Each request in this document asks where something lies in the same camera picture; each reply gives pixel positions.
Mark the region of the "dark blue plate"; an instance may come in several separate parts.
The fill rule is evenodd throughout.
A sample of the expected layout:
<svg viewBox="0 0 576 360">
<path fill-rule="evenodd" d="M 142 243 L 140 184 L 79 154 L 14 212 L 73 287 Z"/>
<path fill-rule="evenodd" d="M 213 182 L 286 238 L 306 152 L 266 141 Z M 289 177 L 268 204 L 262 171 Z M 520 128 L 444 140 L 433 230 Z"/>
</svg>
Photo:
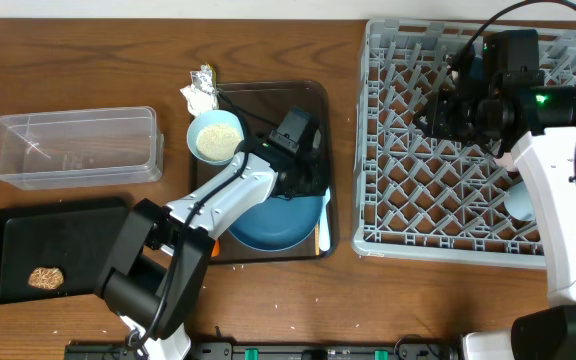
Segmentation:
<svg viewBox="0 0 576 360">
<path fill-rule="evenodd" d="M 315 229 L 323 198 L 271 197 L 241 215 L 228 231 L 242 244 L 260 251 L 282 251 L 303 242 Z"/>
</svg>

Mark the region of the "light blue plastic spoon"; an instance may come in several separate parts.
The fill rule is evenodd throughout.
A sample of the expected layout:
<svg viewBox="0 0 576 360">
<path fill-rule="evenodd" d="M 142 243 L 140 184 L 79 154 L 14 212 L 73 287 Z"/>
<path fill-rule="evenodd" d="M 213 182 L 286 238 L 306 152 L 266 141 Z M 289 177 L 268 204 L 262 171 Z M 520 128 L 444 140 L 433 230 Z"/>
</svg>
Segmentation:
<svg viewBox="0 0 576 360">
<path fill-rule="evenodd" d="M 328 218 L 328 205 L 331 200 L 331 191 L 327 189 L 322 200 L 322 212 L 319 220 L 318 250 L 325 253 L 331 248 L 331 236 Z"/>
</svg>

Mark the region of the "light blue cup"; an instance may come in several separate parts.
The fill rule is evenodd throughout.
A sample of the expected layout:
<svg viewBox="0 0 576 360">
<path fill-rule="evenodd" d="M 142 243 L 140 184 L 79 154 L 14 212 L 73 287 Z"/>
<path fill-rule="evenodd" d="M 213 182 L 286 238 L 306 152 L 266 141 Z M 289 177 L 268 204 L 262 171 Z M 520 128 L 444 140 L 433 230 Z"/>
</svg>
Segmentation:
<svg viewBox="0 0 576 360">
<path fill-rule="evenodd" d="M 516 220 L 528 222 L 535 219 L 535 211 L 524 182 L 519 182 L 507 190 L 504 206 L 508 214 Z"/>
</svg>

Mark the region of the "light blue rice bowl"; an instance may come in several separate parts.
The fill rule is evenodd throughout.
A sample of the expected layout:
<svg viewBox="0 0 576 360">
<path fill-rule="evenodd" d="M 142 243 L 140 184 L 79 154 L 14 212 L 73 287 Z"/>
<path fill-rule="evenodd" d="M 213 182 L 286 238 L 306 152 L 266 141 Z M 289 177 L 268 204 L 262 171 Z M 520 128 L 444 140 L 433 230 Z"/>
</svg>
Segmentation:
<svg viewBox="0 0 576 360">
<path fill-rule="evenodd" d="M 198 160 L 209 165 L 226 165 L 244 140 L 237 116 L 211 110 L 193 119 L 187 130 L 187 145 Z"/>
</svg>

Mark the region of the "white paper napkin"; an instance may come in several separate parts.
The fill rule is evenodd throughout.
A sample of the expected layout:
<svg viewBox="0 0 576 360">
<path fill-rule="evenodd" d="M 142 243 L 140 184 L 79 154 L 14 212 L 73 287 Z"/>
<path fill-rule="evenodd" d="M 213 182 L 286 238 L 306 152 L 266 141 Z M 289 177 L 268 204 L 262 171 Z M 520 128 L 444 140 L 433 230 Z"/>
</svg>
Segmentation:
<svg viewBox="0 0 576 360">
<path fill-rule="evenodd" d="M 219 108 L 217 91 L 214 87 L 200 88 L 188 85 L 182 88 L 180 93 L 186 99 L 188 112 L 194 117 Z"/>
</svg>

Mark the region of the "pink cup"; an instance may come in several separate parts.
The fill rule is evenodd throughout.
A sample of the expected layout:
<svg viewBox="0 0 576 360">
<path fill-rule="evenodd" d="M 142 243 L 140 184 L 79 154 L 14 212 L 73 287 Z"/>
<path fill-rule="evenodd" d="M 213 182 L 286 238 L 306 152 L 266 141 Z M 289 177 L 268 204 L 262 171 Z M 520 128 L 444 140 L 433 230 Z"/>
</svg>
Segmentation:
<svg viewBox="0 0 576 360">
<path fill-rule="evenodd" d="M 509 173 L 518 171 L 510 152 L 505 152 L 500 158 L 495 158 L 494 161 L 497 166 L 504 168 Z"/>
</svg>

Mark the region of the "wooden chopstick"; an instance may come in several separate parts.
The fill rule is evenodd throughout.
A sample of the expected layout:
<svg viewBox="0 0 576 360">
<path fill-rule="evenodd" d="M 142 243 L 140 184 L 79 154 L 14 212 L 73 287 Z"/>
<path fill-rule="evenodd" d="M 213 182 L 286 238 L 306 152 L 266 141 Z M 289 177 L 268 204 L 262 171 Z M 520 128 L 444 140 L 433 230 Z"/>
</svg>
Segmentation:
<svg viewBox="0 0 576 360">
<path fill-rule="evenodd" d="M 320 226 L 319 224 L 317 224 L 314 228 L 314 249 L 315 249 L 315 256 L 319 256 L 320 255 L 320 240 L 319 240 L 319 229 Z"/>
</svg>

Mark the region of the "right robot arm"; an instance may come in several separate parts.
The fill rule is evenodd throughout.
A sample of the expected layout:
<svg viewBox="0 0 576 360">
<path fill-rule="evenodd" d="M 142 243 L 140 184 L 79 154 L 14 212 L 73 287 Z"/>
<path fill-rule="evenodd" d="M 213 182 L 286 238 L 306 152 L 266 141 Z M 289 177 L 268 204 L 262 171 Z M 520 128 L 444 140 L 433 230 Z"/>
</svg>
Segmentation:
<svg viewBox="0 0 576 360">
<path fill-rule="evenodd" d="M 576 88 L 550 86 L 538 35 L 507 30 L 451 60 L 454 85 L 414 115 L 426 136 L 499 145 L 527 188 L 546 259 L 549 306 L 508 330 L 463 336 L 465 359 L 576 359 Z"/>
</svg>

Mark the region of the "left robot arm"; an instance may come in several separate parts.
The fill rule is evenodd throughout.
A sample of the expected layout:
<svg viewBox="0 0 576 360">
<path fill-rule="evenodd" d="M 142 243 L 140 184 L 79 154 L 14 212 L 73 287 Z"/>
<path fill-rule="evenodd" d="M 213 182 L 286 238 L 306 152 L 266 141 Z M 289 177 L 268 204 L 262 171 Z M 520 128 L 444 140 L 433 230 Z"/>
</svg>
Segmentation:
<svg viewBox="0 0 576 360">
<path fill-rule="evenodd" d="M 324 194 L 330 165 L 318 120 L 291 108 L 263 139 L 244 136 L 229 164 L 164 206 L 144 199 L 126 217 L 95 294 L 129 326 L 138 359 L 183 359 L 184 321 L 198 300 L 217 238 L 272 196 Z"/>
</svg>

